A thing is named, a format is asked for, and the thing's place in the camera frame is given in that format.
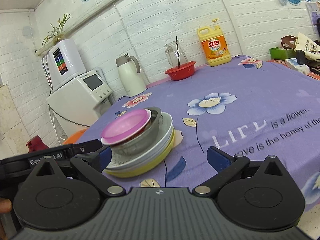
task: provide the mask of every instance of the purple tablecloth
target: purple tablecloth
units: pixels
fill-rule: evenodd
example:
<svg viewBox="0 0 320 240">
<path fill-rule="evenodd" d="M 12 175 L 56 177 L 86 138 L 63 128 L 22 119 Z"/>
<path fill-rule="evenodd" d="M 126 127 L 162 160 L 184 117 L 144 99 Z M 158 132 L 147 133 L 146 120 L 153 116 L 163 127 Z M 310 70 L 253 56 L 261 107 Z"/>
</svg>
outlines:
<svg viewBox="0 0 320 240">
<path fill-rule="evenodd" d="M 319 81 L 283 65 L 238 56 L 182 81 L 148 88 L 135 100 L 121 98 L 78 142 L 100 139 L 105 125 L 119 113 L 148 106 L 169 113 L 183 140 L 145 174 L 129 179 L 106 175 L 126 189 L 139 187 L 145 179 L 161 187 L 192 189 L 217 173 L 207 161 L 208 147 L 216 146 L 251 160 L 277 155 L 302 189 L 308 208 L 318 203 Z"/>
</svg>

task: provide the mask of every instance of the green plant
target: green plant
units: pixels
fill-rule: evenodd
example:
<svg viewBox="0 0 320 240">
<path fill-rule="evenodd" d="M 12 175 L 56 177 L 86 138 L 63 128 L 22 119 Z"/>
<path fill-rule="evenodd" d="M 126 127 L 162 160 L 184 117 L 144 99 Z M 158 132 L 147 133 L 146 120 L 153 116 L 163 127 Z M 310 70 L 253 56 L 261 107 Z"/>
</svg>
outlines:
<svg viewBox="0 0 320 240">
<path fill-rule="evenodd" d="M 50 39 L 54 40 L 56 37 L 61 37 L 63 35 L 63 27 L 66 24 L 67 20 L 69 20 L 70 18 L 72 18 L 70 14 L 64 14 L 62 21 L 60 19 L 58 20 L 58 27 L 55 27 L 52 24 L 50 24 L 53 28 L 53 31 L 48 31 L 49 35 L 44 38 L 42 42 L 42 47 L 45 46 Z"/>
</svg>

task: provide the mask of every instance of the tiled wall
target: tiled wall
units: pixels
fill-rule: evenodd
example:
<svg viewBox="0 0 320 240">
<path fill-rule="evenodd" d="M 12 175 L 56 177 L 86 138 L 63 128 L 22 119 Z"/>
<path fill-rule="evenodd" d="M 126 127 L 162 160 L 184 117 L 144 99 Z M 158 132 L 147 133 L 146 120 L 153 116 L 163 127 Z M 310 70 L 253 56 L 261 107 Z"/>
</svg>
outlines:
<svg viewBox="0 0 320 240">
<path fill-rule="evenodd" d="M 0 13 L 0 75 L 28 135 L 39 135 L 45 144 L 54 146 L 57 139 L 46 102 L 50 89 L 41 57 L 35 54 L 30 22 L 35 39 L 39 37 L 32 17 L 33 13 Z"/>
<path fill-rule="evenodd" d="M 86 11 L 99 6 L 101 0 L 45 0 L 36 8 L 35 15 L 41 38 L 46 36 L 50 24 L 55 24 L 64 13 L 74 18 L 86 17 Z M 119 0 L 85 26 L 71 35 L 79 49 L 87 70 L 101 67 L 108 85 L 119 98 L 125 91 L 119 80 L 115 59 L 124 53 L 138 56 L 150 82 L 162 79 L 169 68 L 164 54 L 165 44 L 177 35 L 189 60 L 196 65 L 206 62 L 196 30 L 211 25 L 211 19 L 220 18 L 232 55 L 241 53 L 233 25 L 221 0 Z"/>
<path fill-rule="evenodd" d="M 269 48 L 277 47 L 286 35 L 304 33 L 318 39 L 303 0 L 285 7 L 278 0 L 228 0 L 239 25 L 247 54 L 263 60 L 270 59 Z"/>
<path fill-rule="evenodd" d="M 26 142 L 29 140 L 8 86 L 0 87 L 0 159 L 27 153 Z"/>
</svg>

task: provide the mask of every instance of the orange label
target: orange label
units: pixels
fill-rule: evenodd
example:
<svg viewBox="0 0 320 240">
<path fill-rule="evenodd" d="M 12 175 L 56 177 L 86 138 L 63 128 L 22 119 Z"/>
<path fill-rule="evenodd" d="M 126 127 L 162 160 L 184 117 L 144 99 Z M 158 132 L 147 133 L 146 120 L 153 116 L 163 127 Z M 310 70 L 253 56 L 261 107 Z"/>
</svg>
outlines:
<svg viewBox="0 0 320 240">
<path fill-rule="evenodd" d="M 202 41 L 201 44 L 207 60 L 216 59 L 230 54 L 224 36 Z"/>
</svg>

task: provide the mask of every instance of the dish soap bottle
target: dish soap bottle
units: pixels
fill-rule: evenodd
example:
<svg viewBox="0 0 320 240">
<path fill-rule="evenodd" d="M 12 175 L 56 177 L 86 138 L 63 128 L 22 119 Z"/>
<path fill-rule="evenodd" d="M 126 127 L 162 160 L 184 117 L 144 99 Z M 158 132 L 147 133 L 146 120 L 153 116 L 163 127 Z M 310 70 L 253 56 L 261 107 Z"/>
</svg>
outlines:
<svg viewBox="0 0 320 240">
<path fill-rule="evenodd" d="M 216 24 L 217 20 L 219 18 L 212 20 L 214 22 L 214 30 L 208 26 L 198 29 L 199 39 L 211 67 L 227 63 L 231 60 L 223 32 L 220 26 Z"/>
</svg>

